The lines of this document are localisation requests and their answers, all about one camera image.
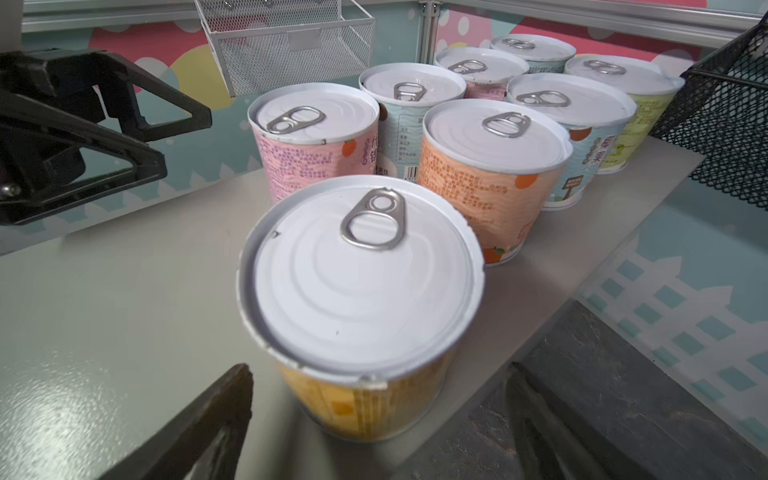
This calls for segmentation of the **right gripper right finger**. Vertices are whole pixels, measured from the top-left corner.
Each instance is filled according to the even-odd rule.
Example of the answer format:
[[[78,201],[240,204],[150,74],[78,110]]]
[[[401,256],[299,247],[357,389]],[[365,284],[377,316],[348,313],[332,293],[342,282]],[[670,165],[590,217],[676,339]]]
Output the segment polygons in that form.
[[[514,363],[506,370],[505,401],[525,479],[609,477]]]

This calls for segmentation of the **teal label can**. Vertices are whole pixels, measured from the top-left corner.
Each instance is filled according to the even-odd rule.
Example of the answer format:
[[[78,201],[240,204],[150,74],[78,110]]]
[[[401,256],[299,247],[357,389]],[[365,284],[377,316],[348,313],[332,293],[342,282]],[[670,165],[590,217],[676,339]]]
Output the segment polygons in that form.
[[[358,83],[379,103],[376,173],[416,182],[423,119],[432,107],[462,99],[466,81],[442,67],[401,62],[369,68]]]
[[[563,73],[566,63],[577,53],[577,49],[569,43],[532,34],[498,36],[491,40],[490,46],[524,59],[531,74]]]

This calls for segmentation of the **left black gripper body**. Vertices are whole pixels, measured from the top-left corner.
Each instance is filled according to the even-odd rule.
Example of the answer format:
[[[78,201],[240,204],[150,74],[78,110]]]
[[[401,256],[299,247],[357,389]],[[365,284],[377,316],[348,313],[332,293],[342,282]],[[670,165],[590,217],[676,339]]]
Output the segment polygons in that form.
[[[22,225],[78,200],[84,160],[64,137],[84,119],[76,56],[1,56],[1,223]]]

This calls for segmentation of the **grey metal cabinet counter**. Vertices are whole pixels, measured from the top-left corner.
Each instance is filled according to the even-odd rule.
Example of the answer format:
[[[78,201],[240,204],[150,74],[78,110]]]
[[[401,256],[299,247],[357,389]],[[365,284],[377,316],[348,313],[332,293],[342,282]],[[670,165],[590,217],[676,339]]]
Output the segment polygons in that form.
[[[1,475],[93,479],[229,368],[254,377],[241,479],[386,478],[440,433],[700,163],[648,139],[575,207],[542,214],[487,272],[442,392],[378,444],[326,435],[297,406],[237,310],[235,269],[269,207],[255,171],[1,259]]]

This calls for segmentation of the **black mesh wall basket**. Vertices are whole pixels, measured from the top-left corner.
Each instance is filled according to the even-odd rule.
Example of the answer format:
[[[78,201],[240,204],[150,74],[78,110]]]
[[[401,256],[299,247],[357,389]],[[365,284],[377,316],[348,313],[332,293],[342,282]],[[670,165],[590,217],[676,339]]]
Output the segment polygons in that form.
[[[767,208],[767,18],[681,74],[651,136],[698,153],[690,178]]]

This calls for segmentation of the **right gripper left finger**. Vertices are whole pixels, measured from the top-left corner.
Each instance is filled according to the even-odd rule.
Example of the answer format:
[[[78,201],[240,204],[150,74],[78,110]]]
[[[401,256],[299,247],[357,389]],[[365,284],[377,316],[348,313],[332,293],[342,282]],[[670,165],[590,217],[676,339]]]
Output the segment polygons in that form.
[[[233,479],[252,417],[245,363],[219,377],[103,479]]]

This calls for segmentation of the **orange pink label can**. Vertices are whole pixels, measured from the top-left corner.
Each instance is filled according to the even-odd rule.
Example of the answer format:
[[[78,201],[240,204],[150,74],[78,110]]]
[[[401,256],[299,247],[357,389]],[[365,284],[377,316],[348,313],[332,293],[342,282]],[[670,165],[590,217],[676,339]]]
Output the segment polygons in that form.
[[[541,112],[453,100],[423,118],[417,182],[464,216],[495,266],[520,252],[572,153],[566,128]]]

